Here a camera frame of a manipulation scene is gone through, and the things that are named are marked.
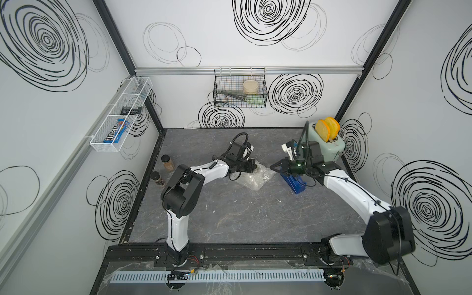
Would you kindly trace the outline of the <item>blue tape dispenser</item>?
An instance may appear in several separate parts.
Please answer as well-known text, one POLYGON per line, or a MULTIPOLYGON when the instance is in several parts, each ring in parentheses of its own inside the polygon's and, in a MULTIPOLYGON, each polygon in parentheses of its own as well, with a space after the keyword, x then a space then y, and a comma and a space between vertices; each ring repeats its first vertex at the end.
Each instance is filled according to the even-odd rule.
POLYGON ((301 177, 286 176, 281 175, 281 177, 286 181, 287 185, 295 194, 300 194, 306 190, 307 183, 302 180, 301 177))

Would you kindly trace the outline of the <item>clear bubble wrap sheet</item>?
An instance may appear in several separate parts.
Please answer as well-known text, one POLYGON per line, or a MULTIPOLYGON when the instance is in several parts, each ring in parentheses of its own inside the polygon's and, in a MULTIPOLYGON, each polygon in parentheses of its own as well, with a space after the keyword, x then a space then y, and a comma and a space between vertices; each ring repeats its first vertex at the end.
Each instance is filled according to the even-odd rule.
POLYGON ((255 170, 251 173, 242 173, 236 182, 252 191, 259 191, 275 174, 276 172, 256 161, 255 170))

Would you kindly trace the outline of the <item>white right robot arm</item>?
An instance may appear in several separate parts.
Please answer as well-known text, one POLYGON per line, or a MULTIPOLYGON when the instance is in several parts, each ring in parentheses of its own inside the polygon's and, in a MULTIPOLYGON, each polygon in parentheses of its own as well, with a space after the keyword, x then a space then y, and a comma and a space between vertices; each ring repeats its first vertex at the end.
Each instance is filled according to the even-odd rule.
POLYGON ((366 224, 362 234, 335 234, 323 239, 324 261, 357 256, 377 264, 387 264, 415 252, 411 216, 407 209, 377 198, 349 177, 337 163, 325 161, 316 141, 291 140, 282 145, 287 157, 271 165, 271 170, 298 179, 306 175, 336 193, 366 224))

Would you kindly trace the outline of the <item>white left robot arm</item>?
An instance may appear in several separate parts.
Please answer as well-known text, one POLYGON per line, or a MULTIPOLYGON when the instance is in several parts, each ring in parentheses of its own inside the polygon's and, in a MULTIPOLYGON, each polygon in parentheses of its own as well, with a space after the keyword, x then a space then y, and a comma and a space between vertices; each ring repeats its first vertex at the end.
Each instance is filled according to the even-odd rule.
POLYGON ((231 142, 227 151, 211 162, 189 167, 179 165, 161 193, 162 207, 168 217, 167 253, 178 264, 188 257, 189 215, 195 209, 203 187, 233 173, 252 173, 256 161, 250 143, 231 142))

